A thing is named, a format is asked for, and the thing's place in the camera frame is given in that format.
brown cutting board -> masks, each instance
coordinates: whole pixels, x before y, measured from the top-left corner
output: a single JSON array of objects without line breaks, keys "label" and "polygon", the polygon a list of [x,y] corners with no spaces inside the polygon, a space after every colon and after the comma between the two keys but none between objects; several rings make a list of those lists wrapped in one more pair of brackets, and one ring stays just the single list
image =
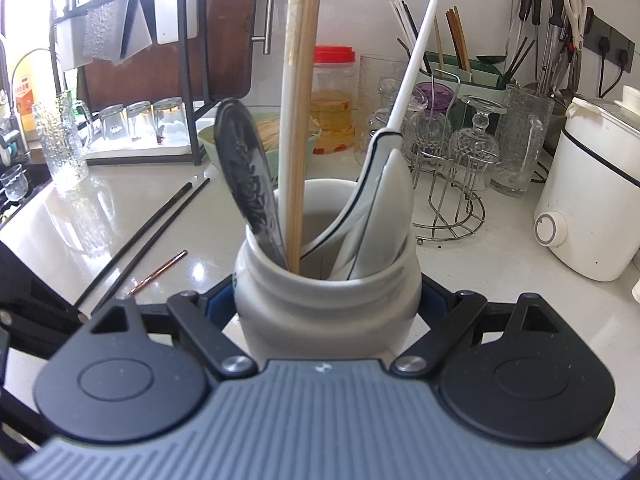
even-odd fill
[{"label": "brown cutting board", "polygon": [[[255,0],[207,0],[209,93],[212,98],[243,97],[251,87]],[[198,38],[188,40],[191,87],[202,99]],[[153,44],[124,63],[94,60],[85,67],[92,111],[113,104],[182,96],[178,43]],[[79,94],[86,97],[82,89]]]}]

electrical outlet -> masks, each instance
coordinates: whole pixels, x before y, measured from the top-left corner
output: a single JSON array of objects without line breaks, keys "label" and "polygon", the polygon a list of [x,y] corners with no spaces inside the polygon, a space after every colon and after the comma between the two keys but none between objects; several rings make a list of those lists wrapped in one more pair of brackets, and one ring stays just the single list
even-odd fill
[{"label": "electrical outlet", "polygon": [[618,53],[621,49],[624,49],[628,52],[628,63],[625,66],[626,72],[631,72],[631,65],[634,60],[634,49],[636,48],[636,44],[627,38],[624,34],[619,32],[617,29],[611,27],[609,23],[604,22],[598,16],[593,17],[593,25],[591,25],[591,30],[584,37],[584,46],[600,55],[600,51],[598,50],[598,42],[602,36],[606,36],[609,38],[610,50],[607,54],[606,59],[612,62],[615,66],[619,66],[618,63]]}]

light green bowl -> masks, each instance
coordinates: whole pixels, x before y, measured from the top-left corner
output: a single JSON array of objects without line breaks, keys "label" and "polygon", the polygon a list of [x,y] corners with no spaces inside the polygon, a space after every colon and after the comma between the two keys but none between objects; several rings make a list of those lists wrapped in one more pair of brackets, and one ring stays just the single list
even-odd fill
[{"label": "light green bowl", "polygon": [[[280,116],[279,111],[280,107],[247,107],[255,122],[264,121],[268,119],[275,119]],[[262,110],[265,108],[275,108],[277,112],[263,112]],[[314,147],[316,146],[316,142],[318,141],[318,137],[320,137],[320,132],[311,135],[306,142],[306,166],[309,165],[311,161],[311,156],[314,152]],[[222,171],[220,168],[220,159],[218,158],[218,150],[216,149],[216,143],[213,139],[213,126],[206,126],[201,129],[198,133],[198,138],[204,144],[204,149],[207,151],[207,155],[211,160],[211,163]],[[267,163],[269,165],[269,172],[271,173],[271,183],[278,183],[278,150],[269,150],[266,152],[267,155]]]}]

jar with red lid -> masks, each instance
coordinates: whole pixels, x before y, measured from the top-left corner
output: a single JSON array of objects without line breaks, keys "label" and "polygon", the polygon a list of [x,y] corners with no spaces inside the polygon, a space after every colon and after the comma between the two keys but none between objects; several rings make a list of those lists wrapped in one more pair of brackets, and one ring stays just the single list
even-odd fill
[{"label": "jar with red lid", "polygon": [[355,61],[350,46],[316,46],[310,110],[322,131],[316,154],[340,152],[353,145]]}]

white countertop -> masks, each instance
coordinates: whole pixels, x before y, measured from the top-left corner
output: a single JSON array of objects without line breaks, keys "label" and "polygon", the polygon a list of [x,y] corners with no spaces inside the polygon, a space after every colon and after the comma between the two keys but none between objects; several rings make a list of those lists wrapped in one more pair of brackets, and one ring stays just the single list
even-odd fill
[{"label": "white countertop", "polygon": [[[313,158],[308,178],[355,179],[360,167],[351,152]],[[53,186],[33,198],[2,230],[0,240],[48,285],[73,303],[92,278],[131,235],[188,180],[194,188],[211,183],[166,231],[127,280],[123,292],[169,258],[189,254],[140,292],[138,303],[159,303],[176,292],[205,292],[228,276],[242,242],[244,221],[222,174],[207,163],[101,166],[72,200],[61,200]],[[416,191],[416,211],[426,202],[428,181]],[[493,190],[482,193],[487,221],[473,236],[417,246],[422,271],[450,290],[475,290],[491,301],[515,301],[538,292],[569,322],[611,371],[616,400],[601,440],[628,459],[640,449],[640,305],[631,288],[640,272],[629,265],[615,282],[598,283],[573,272],[532,234],[532,215],[542,185],[532,184],[523,199]],[[105,283],[82,306],[85,313],[160,225],[127,254]],[[411,340],[426,330],[417,321]],[[237,324],[228,334],[241,344]],[[33,406],[31,385],[43,362],[11,351],[6,387]]]}]

